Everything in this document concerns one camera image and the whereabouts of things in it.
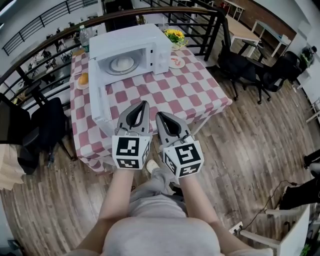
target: pink and white tablecloth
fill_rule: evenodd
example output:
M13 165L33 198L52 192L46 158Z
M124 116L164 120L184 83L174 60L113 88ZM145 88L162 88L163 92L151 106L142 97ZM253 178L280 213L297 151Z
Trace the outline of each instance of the pink and white tablecloth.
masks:
M105 86L115 127L122 111L143 100L150 106L150 132L153 133L157 132L156 113L159 111L172 113L190 124L222 112L232 103L190 50L184 47L171 55L182 57L185 66L170 68L162 74L137 75ZM72 57L70 104L73 138L77 156L94 171L102 172L104 163L111 160L112 140L92 120L89 88L75 88L79 73L88 72L88 61L84 53Z

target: gray shirt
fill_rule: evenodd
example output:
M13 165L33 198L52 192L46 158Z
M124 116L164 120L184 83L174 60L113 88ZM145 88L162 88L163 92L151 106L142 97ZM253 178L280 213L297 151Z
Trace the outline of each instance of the gray shirt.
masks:
M136 200L130 217L109 230L102 256L221 256L218 238L204 221L188 218L183 204L165 195ZM74 250L66 256L98 256ZM272 256L271 249L235 251L228 256Z

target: wooden floor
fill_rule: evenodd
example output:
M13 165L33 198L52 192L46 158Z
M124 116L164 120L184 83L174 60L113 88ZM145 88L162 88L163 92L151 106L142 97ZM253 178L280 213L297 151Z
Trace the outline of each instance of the wooden floor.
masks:
M235 41L232 49L237 52L240 47ZM218 53L215 46L214 59ZM230 82L214 77L232 99ZM239 221L247 225L280 181L308 181L311 176L303 169L303 155L320 145L316 122L306 125L309 103L301 90L296 93L286 83L272 93L271 102L264 98L258 105L254 88L238 89L239 100L212 116L196 135L205 159L198 179L228 229ZM158 153L159 142L154 137L148 157L159 162ZM141 183L149 177L143 170L136 178ZM69 161L57 148L53 165L46 167L42 159L36 172L23 181L12 191L0 192L12 233L28 255L58 256L75 248L93 227L111 178L91 171L80 160ZM276 205L281 193L279 189L268 207ZM248 228L278 239L283 229L283 219L264 215Z

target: sneaker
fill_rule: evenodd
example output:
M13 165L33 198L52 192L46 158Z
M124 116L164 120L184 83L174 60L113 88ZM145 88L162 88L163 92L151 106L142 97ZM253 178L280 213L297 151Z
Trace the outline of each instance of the sneaker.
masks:
M146 169L148 170L148 172L150 174L152 174L153 170L154 169L157 169L157 168L160 168L159 165L156 163L155 160L149 160L147 163L146 163Z

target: plastic bottle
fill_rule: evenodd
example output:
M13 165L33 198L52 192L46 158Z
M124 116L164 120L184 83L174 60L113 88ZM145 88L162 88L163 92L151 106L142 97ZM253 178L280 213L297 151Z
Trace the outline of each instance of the plastic bottle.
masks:
M89 57L90 35L84 25L80 26L80 42L87 57Z

